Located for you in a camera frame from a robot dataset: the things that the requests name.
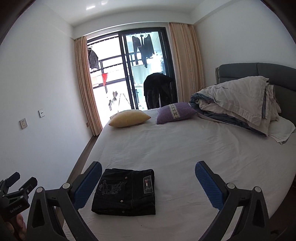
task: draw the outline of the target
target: folded jeans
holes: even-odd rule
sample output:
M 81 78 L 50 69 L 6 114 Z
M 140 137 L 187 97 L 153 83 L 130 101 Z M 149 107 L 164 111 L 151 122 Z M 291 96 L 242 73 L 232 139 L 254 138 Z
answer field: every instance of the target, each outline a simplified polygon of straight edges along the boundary
M 155 215 L 154 171 L 106 169 L 91 210 L 104 215 Z

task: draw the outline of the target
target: mattress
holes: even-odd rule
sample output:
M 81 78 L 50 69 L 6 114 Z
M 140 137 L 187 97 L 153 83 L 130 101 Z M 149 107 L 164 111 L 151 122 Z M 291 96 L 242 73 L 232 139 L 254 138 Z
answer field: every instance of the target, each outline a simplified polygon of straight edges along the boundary
M 214 173 L 241 189 L 261 187 L 271 217 L 286 196 L 296 173 L 296 134 L 280 145 L 245 129 L 199 118 L 156 125 L 151 119 L 126 128 L 106 125 L 84 167 L 99 161 L 103 169 L 155 172 L 156 215 L 124 217 L 91 211 L 93 191 L 80 215 L 100 241 L 198 240 L 215 218 L 195 177 L 195 164 L 204 160 Z M 224 240 L 230 237 L 239 211 Z M 74 240 L 67 224 L 64 232 Z

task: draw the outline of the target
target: metal rivet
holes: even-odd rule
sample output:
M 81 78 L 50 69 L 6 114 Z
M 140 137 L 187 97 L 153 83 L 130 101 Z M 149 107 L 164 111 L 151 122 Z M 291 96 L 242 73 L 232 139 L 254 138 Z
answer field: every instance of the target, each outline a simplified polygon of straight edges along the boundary
M 261 192 L 261 188 L 260 187 L 255 187 L 255 191 L 256 192 Z
M 37 189 L 36 189 L 36 192 L 38 192 L 38 193 L 40 193 L 40 192 L 42 192 L 43 191 L 43 188 L 42 187 L 38 187 Z
M 62 187 L 63 187 L 64 189 L 68 189 L 70 186 L 71 186 L 70 183 L 64 183 Z
M 228 183 L 228 184 L 227 184 L 227 187 L 228 187 L 229 189 L 234 189 L 234 188 L 235 188 L 235 185 L 234 185 L 233 183 Z

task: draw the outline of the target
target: wall socket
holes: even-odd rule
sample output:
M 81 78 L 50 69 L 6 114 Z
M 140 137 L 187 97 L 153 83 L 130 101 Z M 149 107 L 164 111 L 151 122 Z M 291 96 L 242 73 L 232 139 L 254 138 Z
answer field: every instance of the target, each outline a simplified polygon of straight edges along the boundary
M 20 120 L 20 126 L 22 127 L 22 129 L 28 126 L 26 118 Z
M 39 112 L 40 118 L 45 116 L 43 109 L 39 110 L 38 112 Z

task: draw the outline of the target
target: ceiling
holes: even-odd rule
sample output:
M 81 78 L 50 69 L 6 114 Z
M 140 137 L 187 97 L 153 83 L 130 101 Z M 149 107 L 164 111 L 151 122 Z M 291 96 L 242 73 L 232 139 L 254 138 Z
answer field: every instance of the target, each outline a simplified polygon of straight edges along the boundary
M 41 0 L 73 27 L 109 14 L 135 10 L 191 12 L 203 0 Z

